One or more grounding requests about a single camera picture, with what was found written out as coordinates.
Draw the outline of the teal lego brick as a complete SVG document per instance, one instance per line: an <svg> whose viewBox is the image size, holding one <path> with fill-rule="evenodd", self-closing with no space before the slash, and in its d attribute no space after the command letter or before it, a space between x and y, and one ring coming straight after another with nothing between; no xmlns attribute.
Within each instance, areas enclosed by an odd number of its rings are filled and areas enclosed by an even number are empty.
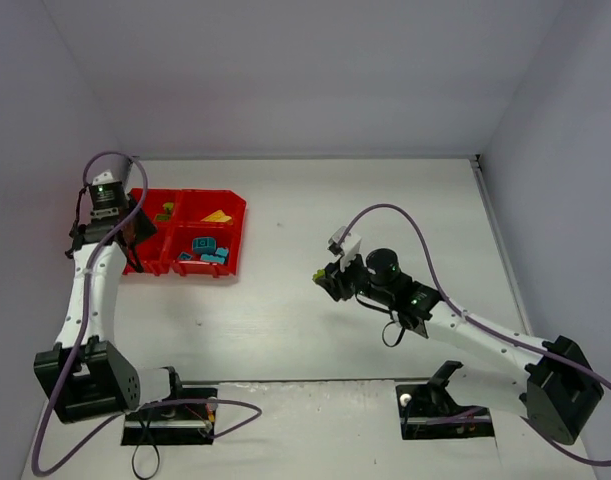
<svg viewBox="0 0 611 480"><path fill-rule="evenodd" d="M210 236L196 237L192 240L191 247L195 255L212 255L217 250L217 242Z"/></svg>

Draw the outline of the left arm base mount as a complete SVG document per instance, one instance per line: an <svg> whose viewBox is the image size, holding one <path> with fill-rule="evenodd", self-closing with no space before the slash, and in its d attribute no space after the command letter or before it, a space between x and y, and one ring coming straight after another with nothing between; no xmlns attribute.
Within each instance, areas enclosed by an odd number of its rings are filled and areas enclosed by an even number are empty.
<svg viewBox="0 0 611 480"><path fill-rule="evenodd" d="M216 406L196 400L217 398L215 386L183 384L173 399L183 403L130 413L123 421L121 446L212 445Z"/></svg>

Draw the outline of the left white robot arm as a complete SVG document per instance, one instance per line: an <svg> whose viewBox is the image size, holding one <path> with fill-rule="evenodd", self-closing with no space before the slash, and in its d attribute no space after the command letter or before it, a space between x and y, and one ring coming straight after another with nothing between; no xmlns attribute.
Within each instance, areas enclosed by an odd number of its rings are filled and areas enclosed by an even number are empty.
<svg viewBox="0 0 611 480"><path fill-rule="evenodd" d="M64 424L136 411L177 398L171 366L138 370L113 341L118 287L126 267L142 267L137 247L157 228L109 172L86 188L91 217L73 228L74 279L54 346L36 355L34 373Z"/></svg>

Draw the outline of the teal lego block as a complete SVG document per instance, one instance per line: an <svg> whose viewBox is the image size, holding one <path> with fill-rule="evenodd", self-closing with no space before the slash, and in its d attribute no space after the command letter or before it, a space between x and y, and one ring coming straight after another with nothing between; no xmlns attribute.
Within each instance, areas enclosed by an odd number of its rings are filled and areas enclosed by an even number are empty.
<svg viewBox="0 0 611 480"><path fill-rule="evenodd" d="M218 247L213 253L202 253L200 260L205 263L215 263L225 265L229 258L229 249L226 247Z"/></svg>

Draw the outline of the green lego cube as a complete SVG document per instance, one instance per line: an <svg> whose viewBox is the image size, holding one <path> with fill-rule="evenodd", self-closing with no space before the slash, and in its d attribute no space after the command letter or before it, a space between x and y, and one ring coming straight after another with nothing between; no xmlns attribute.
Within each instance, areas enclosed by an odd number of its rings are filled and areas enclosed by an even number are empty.
<svg viewBox="0 0 611 480"><path fill-rule="evenodd" d="M312 275L312 280L316 282L320 279L323 279L324 277L325 277L325 270L319 269Z"/></svg>

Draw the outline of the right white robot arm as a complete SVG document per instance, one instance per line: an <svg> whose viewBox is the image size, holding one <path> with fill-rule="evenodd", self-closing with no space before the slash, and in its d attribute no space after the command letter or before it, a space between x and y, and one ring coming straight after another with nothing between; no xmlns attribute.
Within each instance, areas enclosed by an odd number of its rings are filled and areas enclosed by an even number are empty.
<svg viewBox="0 0 611 480"><path fill-rule="evenodd" d="M525 418L537 432L575 443L604 390L590 376L581 347L520 334L455 312L438 290L404 273L396 253L339 258L313 276L336 302L366 298L403 330L451 345L489 366L488 371L446 361L431 377L431 392L449 408L481 406Z"/></svg>

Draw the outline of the yellow long lego plate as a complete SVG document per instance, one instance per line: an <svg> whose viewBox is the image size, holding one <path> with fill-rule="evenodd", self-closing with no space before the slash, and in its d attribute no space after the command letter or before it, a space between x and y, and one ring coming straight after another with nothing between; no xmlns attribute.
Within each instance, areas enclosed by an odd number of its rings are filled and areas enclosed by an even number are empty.
<svg viewBox="0 0 611 480"><path fill-rule="evenodd" d="M207 223L232 224L233 217L226 214L223 210L217 210L202 218L201 221Z"/></svg>

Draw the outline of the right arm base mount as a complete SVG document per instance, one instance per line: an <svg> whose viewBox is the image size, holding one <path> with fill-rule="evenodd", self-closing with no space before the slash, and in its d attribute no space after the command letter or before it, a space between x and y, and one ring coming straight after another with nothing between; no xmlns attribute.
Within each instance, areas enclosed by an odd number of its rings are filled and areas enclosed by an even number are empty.
<svg viewBox="0 0 611 480"><path fill-rule="evenodd" d="M488 409L461 406L447 392L449 381L462 369L461 362L447 361L425 383L395 386L403 440L461 440L495 436Z"/></svg>

